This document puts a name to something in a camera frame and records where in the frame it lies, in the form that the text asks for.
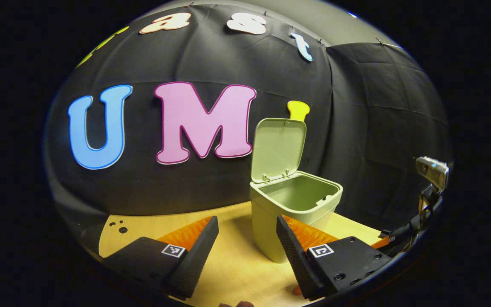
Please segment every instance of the wooden table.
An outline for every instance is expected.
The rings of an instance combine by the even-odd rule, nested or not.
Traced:
[[[255,307],[298,307],[312,303],[301,295],[293,295],[292,291],[298,283],[291,265],[272,262],[253,243],[251,202],[185,214],[111,215],[101,233],[100,256],[107,257],[138,237],[157,239],[211,215],[218,218],[219,235],[193,297],[185,301],[187,304],[217,307],[219,303],[235,306],[240,301],[250,301]],[[109,227],[111,222],[118,227]],[[128,231],[119,233],[120,227],[127,227]],[[336,213],[331,213],[331,219],[323,231],[338,238],[353,235],[369,245],[378,241],[380,235],[380,231]]]

